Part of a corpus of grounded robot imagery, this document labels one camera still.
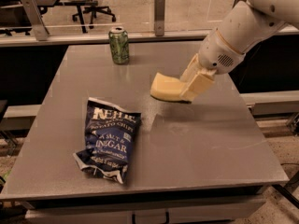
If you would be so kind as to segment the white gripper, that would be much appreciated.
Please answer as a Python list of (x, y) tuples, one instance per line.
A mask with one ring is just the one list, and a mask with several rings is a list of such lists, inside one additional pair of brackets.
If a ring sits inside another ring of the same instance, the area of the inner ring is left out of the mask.
[(192, 102), (196, 96), (214, 84), (215, 73), (230, 73), (244, 58), (244, 53), (236, 51), (218, 30), (213, 30), (203, 40), (198, 54), (194, 54), (180, 76), (182, 88), (179, 97), (183, 101)]

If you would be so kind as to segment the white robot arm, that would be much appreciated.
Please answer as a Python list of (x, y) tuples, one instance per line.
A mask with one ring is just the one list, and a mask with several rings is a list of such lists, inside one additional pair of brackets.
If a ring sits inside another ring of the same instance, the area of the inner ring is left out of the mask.
[(180, 77), (180, 101), (191, 102), (209, 89), (214, 76), (235, 69), (256, 44), (286, 25), (299, 25), (299, 0), (246, 0), (238, 2), (200, 45)]

